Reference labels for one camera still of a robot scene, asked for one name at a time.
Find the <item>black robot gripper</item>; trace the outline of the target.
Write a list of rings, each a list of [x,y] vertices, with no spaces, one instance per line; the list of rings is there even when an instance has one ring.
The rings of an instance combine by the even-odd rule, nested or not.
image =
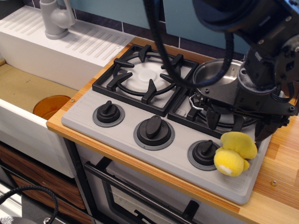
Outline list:
[[[235,114],[256,119],[255,141],[260,142],[287,126],[288,119],[298,114],[298,108],[289,102],[276,101],[272,94],[250,92],[238,79],[223,85],[201,88],[204,103],[211,108],[206,112],[208,128],[215,130],[221,114]]]

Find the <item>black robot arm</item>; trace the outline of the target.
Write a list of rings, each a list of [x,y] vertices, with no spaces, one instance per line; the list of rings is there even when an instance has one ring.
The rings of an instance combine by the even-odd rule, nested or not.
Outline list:
[[[227,110],[257,120],[255,140],[262,141],[286,126],[297,113],[283,86],[294,94],[299,78],[299,9],[294,0],[195,0],[198,20],[207,28],[240,36],[250,45],[238,77],[217,85],[215,78],[200,89],[208,116]]]

